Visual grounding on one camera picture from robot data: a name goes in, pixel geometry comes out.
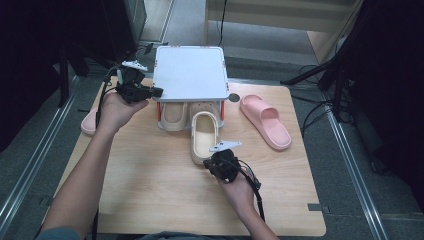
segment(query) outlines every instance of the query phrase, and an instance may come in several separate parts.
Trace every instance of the slipper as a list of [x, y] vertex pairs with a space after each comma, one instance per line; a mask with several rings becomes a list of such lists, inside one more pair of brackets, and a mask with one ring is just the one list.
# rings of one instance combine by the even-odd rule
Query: slipper
[[[109, 91], [106, 93], [115, 93], [115, 90]], [[85, 116], [85, 118], [81, 122], [81, 131], [88, 135], [93, 135], [96, 132], [96, 113], [97, 113], [97, 107], [92, 108], [90, 112]]]
[[240, 101], [240, 109], [269, 146], [276, 150], [290, 146], [291, 137], [281, 122], [277, 109], [256, 95], [244, 96]]
[[164, 103], [160, 122], [162, 124], [162, 128], [166, 131], [184, 130], [187, 123], [187, 103]]
[[221, 115], [218, 111], [218, 106], [215, 102], [210, 101], [204, 101], [204, 102], [191, 102], [188, 106], [188, 115], [190, 122], [193, 121], [193, 116], [196, 115], [198, 112], [210, 112], [218, 119], [218, 117]]
[[218, 120], [214, 114], [201, 111], [193, 116], [191, 124], [191, 159], [203, 164], [213, 152], [209, 149], [218, 142]]

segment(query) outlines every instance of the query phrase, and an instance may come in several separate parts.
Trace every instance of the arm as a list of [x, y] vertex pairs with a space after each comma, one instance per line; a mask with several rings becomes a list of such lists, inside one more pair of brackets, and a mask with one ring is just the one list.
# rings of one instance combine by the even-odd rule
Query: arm
[[141, 101], [128, 105], [116, 93], [105, 96], [98, 128], [47, 212], [41, 231], [69, 227], [81, 239], [89, 230], [100, 201], [110, 149], [115, 133], [146, 107]]
[[228, 201], [237, 213], [237, 216], [246, 226], [252, 239], [277, 239], [278, 237], [262, 220], [253, 206], [253, 190], [243, 174], [239, 173], [236, 179], [227, 183], [218, 179]]

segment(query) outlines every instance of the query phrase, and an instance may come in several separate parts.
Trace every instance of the person's right hand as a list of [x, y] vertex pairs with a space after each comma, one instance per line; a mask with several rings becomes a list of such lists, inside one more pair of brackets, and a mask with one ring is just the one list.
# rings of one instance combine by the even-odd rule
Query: person's right hand
[[231, 183], [217, 178], [219, 185], [225, 192], [228, 201], [239, 215], [243, 211], [254, 210], [253, 190], [242, 173], [238, 173]]

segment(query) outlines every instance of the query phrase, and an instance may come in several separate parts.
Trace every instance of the white plastic box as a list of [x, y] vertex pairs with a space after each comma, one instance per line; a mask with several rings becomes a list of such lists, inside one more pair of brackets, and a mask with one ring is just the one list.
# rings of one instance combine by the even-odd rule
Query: white plastic box
[[220, 111], [219, 126], [224, 125], [224, 101], [229, 97], [224, 53], [219, 47], [161, 46], [156, 52], [153, 85], [162, 88], [157, 101], [158, 126], [166, 102], [212, 101]]

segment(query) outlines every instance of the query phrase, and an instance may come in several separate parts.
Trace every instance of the pink slide sandal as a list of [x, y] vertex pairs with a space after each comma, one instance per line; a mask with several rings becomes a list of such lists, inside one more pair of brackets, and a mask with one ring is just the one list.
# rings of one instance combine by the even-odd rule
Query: pink slide sandal
[[290, 146], [291, 137], [281, 122], [277, 109], [256, 95], [244, 96], [240, 101], [240, 109], [269, 146], [276, 150]]
[[96, 113], [97, 107], [90, 110], [90, 112], [85, 116], [84, 120], [81, 122], [81, 131], [85, 132], [88, 135], [93, 135], [96, 131]]

